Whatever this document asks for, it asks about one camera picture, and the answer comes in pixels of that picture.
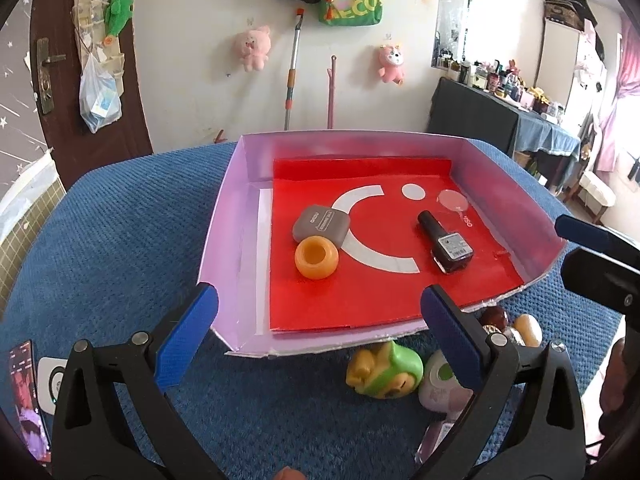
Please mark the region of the person's hand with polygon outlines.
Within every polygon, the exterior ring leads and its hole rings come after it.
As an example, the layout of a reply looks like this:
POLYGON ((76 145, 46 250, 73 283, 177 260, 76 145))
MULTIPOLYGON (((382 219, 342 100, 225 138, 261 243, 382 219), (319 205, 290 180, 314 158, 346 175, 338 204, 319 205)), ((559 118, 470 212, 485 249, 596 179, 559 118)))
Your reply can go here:
POLYGON ((628 328, 614 344, 600 393, 599 429, 605 439, 639 429, 639 333, 628 328))

